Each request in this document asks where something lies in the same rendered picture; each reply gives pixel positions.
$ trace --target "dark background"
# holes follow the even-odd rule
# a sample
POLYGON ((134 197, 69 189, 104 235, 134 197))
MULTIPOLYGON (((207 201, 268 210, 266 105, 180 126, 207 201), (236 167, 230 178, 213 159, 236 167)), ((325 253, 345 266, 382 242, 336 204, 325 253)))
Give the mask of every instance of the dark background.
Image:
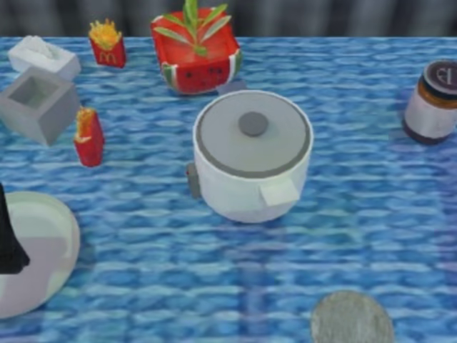
MULTIPOLYGON (((125 36, 184 0, 0 0, 0 36, 86 36, 113 19, 125 36)), ((454 36, 457 0, 200 0, 227 3, 237 36, 454 36)))

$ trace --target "blue table surface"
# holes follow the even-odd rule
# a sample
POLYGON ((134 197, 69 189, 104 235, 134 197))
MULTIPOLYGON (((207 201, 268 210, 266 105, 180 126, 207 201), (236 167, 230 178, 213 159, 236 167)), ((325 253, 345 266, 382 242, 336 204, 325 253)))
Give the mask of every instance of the blue table surface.
MULTIPOLYGON (((0 39, 1 89, 18 40, 0 39)), ((87 39, 48 41, 79 55, 104 163, 79 165, 74 125, 50 149, 0 127, 6 190, 67 203, 82 239, 66 286, 0 321, 0 343, 307 343, 311 310, 340 289, 375 297, 397 342, 457 342, 457 137, 420 146, 398 119, 457 39, 239 39, 248 87, 295 101, 316 133, 301 201, 260 225, 190 197, 191 128, 215 94, 169 91, 150 38, 126 39, 124 69, 97 66, 87 39)))

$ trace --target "rice cooker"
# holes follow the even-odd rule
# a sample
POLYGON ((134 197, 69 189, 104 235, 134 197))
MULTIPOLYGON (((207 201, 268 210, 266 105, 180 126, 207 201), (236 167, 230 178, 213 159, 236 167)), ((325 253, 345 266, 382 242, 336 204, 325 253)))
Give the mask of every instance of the rice cooker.
POLYGON ((194 197, 244 223, 286 214, 301 197, 313 146, 306 114, 267 91, 242 90, 209 103, 193 130, 187 177, 194 197))

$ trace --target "lid knob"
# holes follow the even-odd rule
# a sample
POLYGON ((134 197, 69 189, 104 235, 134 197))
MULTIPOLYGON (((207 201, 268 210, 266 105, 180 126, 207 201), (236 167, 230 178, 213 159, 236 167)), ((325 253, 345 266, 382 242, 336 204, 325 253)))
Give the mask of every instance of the lid knob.
POLYGON ((238 126, 246 136, 257 137, 268 128, 268 119, 262 113, 248 112, 240 117, 238 126))

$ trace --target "watermelon-patterned planter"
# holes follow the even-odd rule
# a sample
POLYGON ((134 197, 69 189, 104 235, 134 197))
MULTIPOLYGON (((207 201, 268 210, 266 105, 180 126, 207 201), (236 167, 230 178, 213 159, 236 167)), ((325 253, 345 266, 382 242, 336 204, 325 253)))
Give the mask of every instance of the watermelon-patterned planter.
MULTIPOLYGON (((199 9, 199 17, 208 16, 212 9, 199 9)), ((172 13, 183 20, 183 12, 172 13)), ((225 16, 222 12, 215 20, 225 16)), ((158 34, 160 26, 191 39, 185 28, 158 16, 151 22, 151 33, 156 47, 157 59, 166 83, 181 94, 200 94, 213 91, 229 83, 241 67, 241 50, 231 26, 225 25, 205 41, 205 56, 199 56, 191 46, 158 34)))

